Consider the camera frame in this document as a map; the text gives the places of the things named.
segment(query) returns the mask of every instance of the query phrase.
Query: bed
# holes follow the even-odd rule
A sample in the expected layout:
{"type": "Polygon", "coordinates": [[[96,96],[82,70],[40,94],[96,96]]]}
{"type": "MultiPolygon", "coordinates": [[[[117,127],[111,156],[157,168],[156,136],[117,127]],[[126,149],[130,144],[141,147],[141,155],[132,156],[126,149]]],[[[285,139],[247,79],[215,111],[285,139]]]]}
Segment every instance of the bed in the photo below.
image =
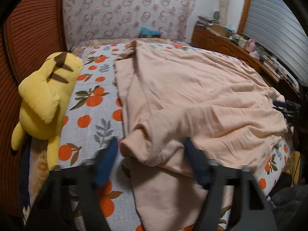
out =
{"type": "MultiPolygon", "coordinates": [[[[63,34],[64,29],[61,7],[62,0],[13,0],[10,7],[5,11],[7,15],[3,20],[6,20],[5,27],[1,28],[0,198],[2,207],[5,209],[6,213],[14,216],[22,216],[24,223],[30,212],[30,202],[34,200],[41,184],[48,175],[46,171],[46,154],[44,153],[46,143],[32,139],[32,141],[25,142],[25,149],[20,149],[17,154],[11,154],[10,138],[8,137],[11,136],[18,122],[21,103],[21,98],[18,94],[18,85],[20,82],[33,71],[37,70],[48,55],[56,51],[67,50],[63,34]],[[36,160],[37,163],[35,163],[35,165],[41,168],[40,173],[35,176],[36,183],[31,182],[31,175],[33,175],[33,171],[36,171],[34,163],[29,162],[31,159],[36,160]]],[[[116,56],[115,54],[121,52],[125,45],[131,41],[132,39],[91,40],[83,42],[70,50],[73,54],[82,58],[85,63],[91,63],[88,63],[84,67],[81,72],[80,80],[77,81],[75,90],[72,94],[70,105],[67,109],[67,123],[62,132],[61,146],[66,145],[68,142],[69,133],[72,132],[70,129],[73,127],[71,125],[72,120],[78,122],[78,119],[81,117],[79,116],[78,119],[74,119],[74,117],[77,117],[77,114],[75,116],[70,115],[78,109],[83,109],[80,107],[70,110],[72,107],[76,106],[77,103],[74,96],[75,93],[81,91],[80,89],[82,89],[83,86],[88,86],[89,84],[94,85],[95,79],[97,78],[100,78],[97,82],[104,86],[105,90],[103,93],[110,94],[103,96],[106,108],[102,111],[104,115],[102,115],[101,119],[99,119],[100,122],[96,125],[100,128],[107,129],[109,133],[112,131],[111,135],[116,136],[119,140],[123,137],[122,123],[119,121],[121,104],[117,100],[116,84],[113,83],[112,60],[116,56]],[[109,58],[101,57],[98,62],[95,62],[95,58],[93,59],[93,57],[100,55],[105,55],[109,58]],[[88,68],[91,66],[97,66],[97,68],[89,70],[88,68]]],[[[199,51],[185,43],[173,40],[154,39],[153,41],[153,39],[146,39],[145,41],[153,48],[177,48],[179,51],[199,51]]],[[[85,115],[90,115],[90,113],[85,112],[82,116],[85,115]]],[[[87,117],[83,118],[80,122],[81,126],[86,126],[87,117]]],[[[90,126],[91,125],[88,125],[80,129],[87,130],[90,129],[90,126]]],[[[70,152],[68,152],[68,154],[64,152],[65,155],[61,157],[62,160],[59,159],[59,165],[62,167],[69,167],[72,163],[72,166],[77,166],[82,160],[94,156],[97,149],[91,149],[91,147],[96,147],[98,141],[96,141],[93,136],[90,140],[89,143],[86,143],[86,145],[89,145],[87,149],[89,152],[84,152],[85,148],[74,150],[72,154],[70,154],[70,152]]],[[[257,181],[264,190],[265,195],[270,192],[278,180],[291,149],[292,131],[290,130],[280,143],[273,147],[272,154],[267,164],[264,165],[264,168],[260,168],[256,172],[257,181]]],[[[104,214],[109,216],[107,217],[107,221],[112,228],[119,230],[115,225],[123,227],[121,225],[129,223],[130,225],[127,227],[127,230],[141,231],[142,225],[135,210],[131,211],[127,219],[125,219],[129,220],[129,222],[117,223],[112,221],[121,214],[119,209],[125,209],[121,206],[130,206],[130,208],[135,209],[129,176],[130,173],[127,160],[119,156],[111,174],[109,188],[101,192],[102,195],[100,197],[104,203],[108,203],[107,205],[110,206],[104,214]]],[[[225,210],[222,220],[226,221],[229,211],[227,209],[225,210]]],[[[78,211],[75,211],[75,215],[77,226],[82,230],[82,216],[79,216],[80,212],[78,211]]],[[[224,221],[222,221],[220,226],[221,229],[224,229],[224,221]]]]}
{"type": "MultiPolygon", "coordinates": [[[[86,159],[95,157],[97,152],[105,148],[110,138],[115,136],[123,139],[123,124],[121,101],[118,98],[114,59],[134,39],[86,41],[73,47],[70,51],[84,61],[84,67],[77,79],[74,91],[67,108],[64,126],[61,133],[59,148],[60,168],[81,165],[86,159]]],[[[216,52],[193,48],[184,42],[169,39],[141,39],[153,49],[177,49],[179,51],[205,51],[211,55],[233,58],[216,52]]],[[[292,149],[292,129],[283,136],[282,140],[273,147],[266,164],[255,172],[256,180],[268,195],[280,177],[287,158],[292,149]]],[[[30,194],[30,203],[22,206],[24,223],[30,212],[29,205],[33,204],[44,178],[48,176],[46,163],[46,146],[44,141],[32,140],[30,154],[29,185],[24,188],[30,194]]],[[[20,192],[20,198],[25,197],[25,191],[20,192]]],[[[133,190],[130,183],[130,170],[126,158],[117,156],[110,181],[107,186],[98,191],[102,212],[112,230],[141,231],[143,226],[136,211],[133,190]]],[[[76,227],[85,230],[83,217],[77,208],[78,198],[71,192],[73,213],[76,227]]],[[[223,206],[223,216],[218,230],[224,230],[230,215],[230,207],[223,206]]]]}

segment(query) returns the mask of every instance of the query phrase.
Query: orange fruit print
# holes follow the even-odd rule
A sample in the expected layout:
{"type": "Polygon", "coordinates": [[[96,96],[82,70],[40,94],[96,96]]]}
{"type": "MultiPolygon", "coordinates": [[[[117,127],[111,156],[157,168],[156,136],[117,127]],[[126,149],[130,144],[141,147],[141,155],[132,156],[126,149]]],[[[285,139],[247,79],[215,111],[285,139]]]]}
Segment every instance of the orange fruit print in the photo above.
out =
{"type": "Polygon", "coordinates": [[[89,115],[84,115],[79,117],[77,125],[79,128],[85,128],[89,126],[90,122],[91,122],[91,117],[89,115]]]}
{"type": "Polygon", "coordinates": [[[99,195],[99,202],[103,215],[106,218],[111,216],[115,209],[114,203],[111,199],[118,198],[122,192],[112,191],[110,180],[106,183],[105,187],[99,188],[96,192],[99,195]]]}
{"type": "Polygon", "coordinates": [[[101,95],[102,93],[104,93],[105,89],[102,87],[98,87],[95,90],[93,90],[93,94],[95,95],[101,95]]]}
{"type": "Polygon", "coordinates": [[[265,165],[264,170],[265,170],[267,173],[270,172],[270,166],[269,166],[269,164],[266,164],[266,165],[265,165]]]}
{"type": "Polygon", "coordinates": [[[264,178],[261,178],[259,180],[259,186],[261,189],[265,189],[266,188],[266,180],[264,178]]]}
{"type": "Polygon", "coordinates": [[[88,67],[88,70],[95,70],[96,68],[97,68],[97,66],[92,65],[92,66],[88,67]]]}
{"type": "Polygon", "coordinates": [[[120,98],[117,98],[115,102],[117,106],[122,107],[122,102],[120,98]]]}
{"type": "Polygon", "coordinates": [[[100,95],[93,95],[87,98],[86,105],[89,107],[95,107],[101,104],[103,101],[103,97],[100,95]]]}
{"type": "Polygon", "coordinates": [[[101,55],[96,60],[94,60],[94,62],[101,63],[101,62],[104,62],[106,60],[106,58],[107,58],[106,55],[101,55]]]}
{"type": "Polygon", "coordinates": [[[283,145],[283,151],[284,151],[285,153],[288,152],[288,147],[287,147],[287,145],[283,145]]]}
{"type": "Polygon", "coordinates": [[[115,210],[115,206],[108,197],[103,196],[100,198],[100,208],[103,212],[105,218],[112,215],[113,211],[115,210]]]}
{"type": "Polygon", "coordinates": [[[65,124],[68,122],[68,116],[64,116],[63,119],[63,126],[65,126],[65,124]]]}
{"type": "Polygon", "coordinates": [[[95,79],[96,82],[103,82],[105,81],[105,77],[104,76],[100,76],[98,78],[95,79]]]}
{"type": "Polygon", "coordinates": [[[82,81],[82,80],[84,80],[84,79],[86,79],[86,77],[87,77],[87,75],[80,75],[80,76],[78,76],[77,77],[77,81],[82,81]]]}
{"type": "Polygon", "coordinates": [[[58,157],[61,161],[67,161],[71,155],[72,149],[70,145],[64,144],[59,148],[58,157]]]}
{"type": "Polygon", "coordinates": [[[135,231],[145,231],[144,226],[140,224],[138,227],[136,227],[135,231]]]}
{"type": "Polygon", "coordinates": [[[189,226],[187,226],[186,228],[184,228],[183,231],[192,231],[194,224],[191,224],[189,226]]]}
{"type": "Polygon", "coordinates": [[[122,121],[122,109],[118,109],[112,113],[112,118],[118,122],[122,121]]]}

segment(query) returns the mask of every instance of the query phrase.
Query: wooden cabinet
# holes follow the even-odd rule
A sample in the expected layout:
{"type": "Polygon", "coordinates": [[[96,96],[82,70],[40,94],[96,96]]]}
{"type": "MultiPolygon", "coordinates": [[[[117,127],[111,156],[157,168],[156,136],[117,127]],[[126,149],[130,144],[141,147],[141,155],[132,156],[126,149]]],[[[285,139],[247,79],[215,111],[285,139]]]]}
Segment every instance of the wooden cabinet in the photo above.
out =
{"type": "Polygon", "coordinates": [[[236,57],[253,67],[258,73],[262,71],[267,73],[267,75],[271,76],[274,83],[279,82],[279,80],[265,66],[262,65],[262,63],[250,56],[246,50],[228,41],[227,39],[216,36],[206,29],[195,27],[192,36],[192,45],[197,48],[207,49],[222,53],[224,55],[236,57]]]}
{"type": "Polygon", "coordinates": [[[192,35],[192,42],[194,42],[195,46],[202,49],[204,42],[203,29],[195,27],[192,35]]]}
{"type": "Polygon", "coordinates": [[[263,77],[267,85],[276,88],[286,99],[299,102],[298,93],[285,80],[280,80],[267,67],[249,55],[246,50],[227,39],[216,36],[206,29],[195,27],[192,36],[192,46],[233,56],[244,61],[263,77]]]}

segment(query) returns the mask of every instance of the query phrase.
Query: brown stripe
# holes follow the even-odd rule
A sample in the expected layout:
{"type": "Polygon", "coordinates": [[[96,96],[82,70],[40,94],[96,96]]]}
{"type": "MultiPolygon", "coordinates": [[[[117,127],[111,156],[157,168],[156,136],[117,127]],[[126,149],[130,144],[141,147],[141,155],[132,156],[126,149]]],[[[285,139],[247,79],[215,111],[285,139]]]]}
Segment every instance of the brown stripe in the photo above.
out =
{"type": "Polygon", "coordinates": [[[55,74],[54,72],[52,72],[48,78],[55,79],[55,80],[57,80],[59,82],[68,83],[68,81],[65,78],[63,78],[60,75],[55,74]]]}
{"type": "Polygon", "coordinates": [[[54,60],[56,61],[56,66],[58,67],[61,64],[64,64],[65,58],[66,58],[66,52],[62,52],[61,54],[57,55],[54,60]]]}

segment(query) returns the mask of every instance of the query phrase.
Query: pink cloth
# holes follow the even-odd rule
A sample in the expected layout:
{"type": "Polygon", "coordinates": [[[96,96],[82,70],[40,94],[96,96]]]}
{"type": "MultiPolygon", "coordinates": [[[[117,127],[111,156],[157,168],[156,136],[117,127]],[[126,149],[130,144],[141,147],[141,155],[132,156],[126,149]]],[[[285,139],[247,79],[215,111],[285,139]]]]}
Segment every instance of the pink cloth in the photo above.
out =
{"type": "Polygon", "coordinates": [[[138,160],[130,159],[131,179],[146,230],[177,230],[195,222],[205,197],[186,177],[182,138],[224,166],[257,169],[287,131],[272,108],[284,98],[239,60],[131,46],[115,62],[126,135],[120,149],[138,160]]]}

